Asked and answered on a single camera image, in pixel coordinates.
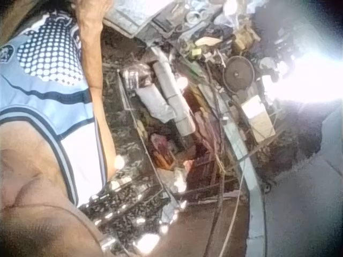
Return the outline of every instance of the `white jersey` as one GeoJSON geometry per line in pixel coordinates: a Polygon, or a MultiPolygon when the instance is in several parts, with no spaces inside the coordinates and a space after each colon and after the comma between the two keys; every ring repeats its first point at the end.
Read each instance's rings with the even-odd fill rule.
{"type": "Polygon", "coordinates": [[[53,149],[76,206],[106,183],[106,162],[81,68],[77,23],[43,16],[0,48],[0,125],[27,121],[53,149]]]}

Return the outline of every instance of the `pulley wheel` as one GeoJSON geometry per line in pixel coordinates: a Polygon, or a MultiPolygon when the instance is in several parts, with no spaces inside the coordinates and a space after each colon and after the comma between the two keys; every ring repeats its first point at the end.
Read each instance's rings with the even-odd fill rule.
{"type": "Polygon", "coordinates": [[[233,91],[245,90],[251,86],[255,79],[255,71],[251,62],[242,56],[233,56],[223,70],[225,86],[233,91]]]}

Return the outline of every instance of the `metal sheet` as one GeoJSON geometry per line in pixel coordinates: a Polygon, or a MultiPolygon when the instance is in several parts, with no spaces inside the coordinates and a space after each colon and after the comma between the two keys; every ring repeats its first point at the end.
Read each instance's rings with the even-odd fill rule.
{"type": "Polygon", "coordinates": [[[173,0],[116,0],[104,23],[133,38],[173,0]]]}

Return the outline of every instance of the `pipe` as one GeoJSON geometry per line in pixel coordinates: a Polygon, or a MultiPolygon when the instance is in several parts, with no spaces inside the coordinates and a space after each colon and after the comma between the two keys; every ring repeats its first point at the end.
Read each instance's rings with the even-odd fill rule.
{"type": "Polygon", "coordinates": [[[182,137],[193,134],[196,131],[189,106],[177,86],[172,68],[168,61],[160,58],[153,65],[154,71],[161,84],[162,91],[169,105],[174,109],[177,130],[182,137]]]}

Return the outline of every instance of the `person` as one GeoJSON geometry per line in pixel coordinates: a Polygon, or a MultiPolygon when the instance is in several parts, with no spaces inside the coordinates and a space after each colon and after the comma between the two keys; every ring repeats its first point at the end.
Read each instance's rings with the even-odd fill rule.
{"type": "Polygon", "coordinates": [[[78,209],[115,173],[100,35],[111,0],[42,15],[0,48],[2,256],[102,256],[78,209]]]}

